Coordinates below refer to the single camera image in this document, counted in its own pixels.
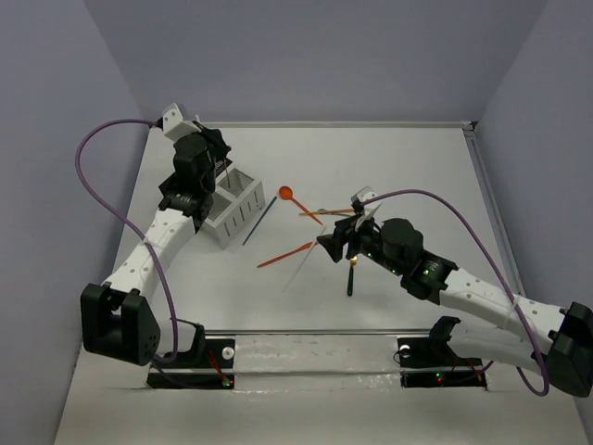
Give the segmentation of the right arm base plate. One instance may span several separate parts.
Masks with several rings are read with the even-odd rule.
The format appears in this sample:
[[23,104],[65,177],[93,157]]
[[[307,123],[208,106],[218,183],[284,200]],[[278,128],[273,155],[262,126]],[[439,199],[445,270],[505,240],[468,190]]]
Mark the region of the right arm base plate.
[[478,358],[462,358],[428,337],[400,337],[393,360],[403,388],[487,388]]

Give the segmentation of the white utensil caddy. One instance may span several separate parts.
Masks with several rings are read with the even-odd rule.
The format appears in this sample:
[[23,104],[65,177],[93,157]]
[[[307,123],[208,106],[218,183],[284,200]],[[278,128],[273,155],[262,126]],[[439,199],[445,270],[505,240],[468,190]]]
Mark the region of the white utensil caddy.
[[217,178],[213,206],[202,226],[222,249],[232,243],[266,204],[261,180],[235,167],[229,173],[230,188],[225,172]]

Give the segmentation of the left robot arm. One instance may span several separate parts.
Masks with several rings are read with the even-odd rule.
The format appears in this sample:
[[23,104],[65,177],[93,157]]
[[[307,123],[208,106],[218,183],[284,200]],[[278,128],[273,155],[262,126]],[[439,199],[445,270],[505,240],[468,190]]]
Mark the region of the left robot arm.
[[200,230],[213,207],[217,165],[230,146],[221,131],[189,121],[181,134],[165,131],[174,148],[174,171],[159,187],[162,199],[153,222],[140,230],[120,220],[139,238],[123,264],[100,285],[81,294],[82,344],[86,351],[144,366],[176,359],[194,366],[205,355],[205,343],[191,334],[178,337],[167,357],[157,354],[160,326],[150,301],[161,287],[171,296],[165,272],[182,247]]

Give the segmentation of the orange plastic knife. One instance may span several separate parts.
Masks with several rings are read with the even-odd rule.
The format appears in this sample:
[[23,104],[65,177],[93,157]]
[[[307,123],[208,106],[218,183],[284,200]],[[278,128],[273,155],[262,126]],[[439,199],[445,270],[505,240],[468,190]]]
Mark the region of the orange plastic knife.
[[288,258],[288,257],[290,257],[292,255],[295,255],[295,254],[297,254],[299,252],[302,252],[304,250],[307,250],[307,249],[315,246],[316,244],[317,244],[317,242],[315,242],[315,243],[313,243],[313,242],[305,243],[304,245],[300,246],[299,248],[296,248],[296,249],[293,249],[291,251],[285,252],[285,253],[283,253],[283,254],[281,254],[279,256],[276,256],[276,257],[274,257],[272,259],[269,259],[267,261],[264,261],[264,262],[258,264],[257,268],[263,268],[263,267],[266,267],[268,265],[274,264],[277,261],[284,260],[284,259],[286,259],[286,258]]

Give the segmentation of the gold metal fork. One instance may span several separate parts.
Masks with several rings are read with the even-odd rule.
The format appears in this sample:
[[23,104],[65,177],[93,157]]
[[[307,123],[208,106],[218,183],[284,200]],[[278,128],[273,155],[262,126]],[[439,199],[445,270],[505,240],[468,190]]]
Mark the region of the gold metal fork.
[[228,184],[228,187],[230,188],[231,187],[231,177],[230,177],[230,173],[229,173],[229,170],[228,170],[228,167],[229,167],[229,160],[228,160],[228,158],[225,158],[223,160],[223,165],[224,165],[224,170],[225,170],[225,173],[226,173],[227,184]]

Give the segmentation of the orange plastic spoon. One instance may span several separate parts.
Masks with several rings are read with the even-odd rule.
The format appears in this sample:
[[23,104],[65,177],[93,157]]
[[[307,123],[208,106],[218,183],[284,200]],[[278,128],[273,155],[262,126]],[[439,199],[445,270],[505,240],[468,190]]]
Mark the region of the orange plastic spoon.
[[295,197],[291,187],[287,185],[282,185],[278,190],[279,197],[283,200],[291,201],[295,205],[297,205],[306,216],[309,216],[313,221],[318,224],[322,224],[322,221],[313,214],[309,209],[307,209],[302,203],[300,203]]

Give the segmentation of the black utensil caddy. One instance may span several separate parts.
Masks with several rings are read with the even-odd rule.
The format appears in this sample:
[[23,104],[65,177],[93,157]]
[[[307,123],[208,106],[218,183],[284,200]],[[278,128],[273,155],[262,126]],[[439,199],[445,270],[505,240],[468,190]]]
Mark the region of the black utensil caddy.
[[214,163],[214,172],[216,176],[223,174],[232,164],[233,161],[228,157],[225,157],[224,159],[218,159]]

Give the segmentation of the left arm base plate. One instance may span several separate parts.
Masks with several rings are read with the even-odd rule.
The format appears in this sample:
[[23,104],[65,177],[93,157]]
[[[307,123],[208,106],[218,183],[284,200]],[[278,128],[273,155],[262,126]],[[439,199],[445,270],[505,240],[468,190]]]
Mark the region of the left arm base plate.
[[234,338],[205,337],[173,363],[150,367],[145,383],[152,389],[234,389],[235,350]]

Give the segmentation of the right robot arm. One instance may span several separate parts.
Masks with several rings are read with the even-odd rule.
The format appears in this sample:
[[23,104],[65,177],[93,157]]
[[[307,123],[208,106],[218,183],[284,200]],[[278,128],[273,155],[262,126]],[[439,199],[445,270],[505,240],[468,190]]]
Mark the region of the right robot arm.
[[491,326],[474,329],[441,317],[426,341],[438,363],[457,355],[507,363],[546,376],[551,386],[586,398],[592,389],[592,310],[578,302],[563,308],[506,293],[455,262],[426,250],[423,234],[405,219],[357,224],[338,221],[318,243],[330,258],[362,255],[399,277],[416,299],[469,313]]

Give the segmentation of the dark blue chopstick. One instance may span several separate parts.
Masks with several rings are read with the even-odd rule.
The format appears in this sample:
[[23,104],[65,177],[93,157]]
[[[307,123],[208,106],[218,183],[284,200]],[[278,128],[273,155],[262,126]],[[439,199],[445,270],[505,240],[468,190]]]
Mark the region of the dark blue chopstick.
[[246,243],[251,238],[251,236],[255,233],[255,231],[257,230],[257,228],[259,227],[259,225],[262,223],[263,219],[267,216],[268,212],[270,211],[271,207],[273,206],[273,204],[276,202],[277,199],[278,199],[277,196],[274,196],[271,199],[270,203],[267,205],[267,207],[265,208],[265,210],[260,214],[258,220],[253,225],[253,227],[251,228],[251,230],[249,231],[249,233],[247,234],[245,240],[242,243],[242,246],[245,246]]

